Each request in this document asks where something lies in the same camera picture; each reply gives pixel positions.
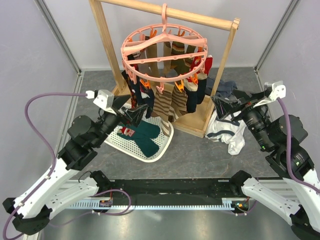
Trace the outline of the brown striped sock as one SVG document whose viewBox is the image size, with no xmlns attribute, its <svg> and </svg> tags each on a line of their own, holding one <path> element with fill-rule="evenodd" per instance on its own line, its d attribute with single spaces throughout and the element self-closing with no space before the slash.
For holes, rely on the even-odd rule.
<svg viewBox="0 0 320 240">
<path fill-rule="evenodd" d="M 177 86 L 174 86 L 169 109 L 170 116 L 173 117 L 173 122 L 188 113 L 187 100 L 187 93 L 184 90 L 181 92 Z"/>
<path fill-rule="evenodd" d="M 165 135 L 169 135 L 169 111 L 172 102 L 172 92 L 163 90 L 162 94 L 157 90 L 155 92 L 153 115 L 161 118 L 161 129 Z"/>
</svg>

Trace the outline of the pink round clip hanger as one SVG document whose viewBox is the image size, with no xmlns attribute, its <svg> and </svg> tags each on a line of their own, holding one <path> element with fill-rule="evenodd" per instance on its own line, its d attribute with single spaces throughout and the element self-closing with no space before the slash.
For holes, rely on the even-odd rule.
<svg viewBox="0 0 320 240">
<path fill-rule="evenodd" d="M 198 32 L 179 24 L 168 23 L 168 6 L 161 7 L 161 23 L 151 24 L 132 32 L 121 46 L 122 65 L 133 83 L 146 88 L 158 82 L 162 93 L 165 83 L 174 83 L 180 91 L 185 82 L 198 84 L 197 72 L 208 57 L 207 39 Z M 195 57 L 200 64 L 190 66 Z"/>
</svg>

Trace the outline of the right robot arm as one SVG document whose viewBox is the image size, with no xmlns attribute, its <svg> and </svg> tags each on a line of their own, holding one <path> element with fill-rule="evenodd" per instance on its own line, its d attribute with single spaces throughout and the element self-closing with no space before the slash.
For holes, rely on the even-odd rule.
<svg viewBox="0 0 320 240">
<path fill-rule="evenodd" d="M 301 240 L 320 237 L 320 179 L 308 152 L 301 146 L 308 136 L 299 117 L 282 108 L 274 121 L 266 116 L 269 103 L 283 103 L 286 92 L 236 91 L 236 100 L 213 96 L 217 118 L 244 121 L 265 152 L 277 178 L 258 179 L 239 170 L 228 179 L 116 180 L 117 210 L 216 210 L 236 216 L 248 214 L 260 203 L 280 216 Z"/>
</svg>

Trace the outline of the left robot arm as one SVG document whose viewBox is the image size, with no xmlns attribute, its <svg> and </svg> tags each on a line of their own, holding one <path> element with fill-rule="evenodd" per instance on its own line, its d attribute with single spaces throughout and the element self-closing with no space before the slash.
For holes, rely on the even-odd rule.
<svg viewBox="0 0 320 240">
<path fill-rule="evenodd" d="M 106 196 L 111 182 L 100 170 L 93 171 L 85 180 L 64 192 L 58 190 L 97 156 L 95 149 L 116 127 L 120 124 L 138 126 L 147 109 L 145 104 L 126 110 L 112 106 L 97 121 L 86 115 L 76 117 L 68 129 L 70 140 L 43 176 L 21 196 L 3 201 L 5 211 L 10 214 L 8 221 L 21 235 L 31 236 L 73 203 L 95 195 Z"/>
</svg>

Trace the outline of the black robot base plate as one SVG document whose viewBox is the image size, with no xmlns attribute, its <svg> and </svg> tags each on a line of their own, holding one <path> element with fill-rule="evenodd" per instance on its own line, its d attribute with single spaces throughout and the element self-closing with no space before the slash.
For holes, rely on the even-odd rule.
<svg viewBox="0 0 320 240">
<path fill-rule="evenodd" d="M 97 180 L 98 192 L 111 197 L 113 206 L 126 206 L 130 196 L 132 206 L 201 206 L 221 204 L 223 198 L 246 198 L 241 187 L 252 176 L 238 171 L 228 179 L 222 178 L 166 178 L 166 179 L 117 179 L 111 181 L 100 170 L 89 175 Z"/>
</svg>

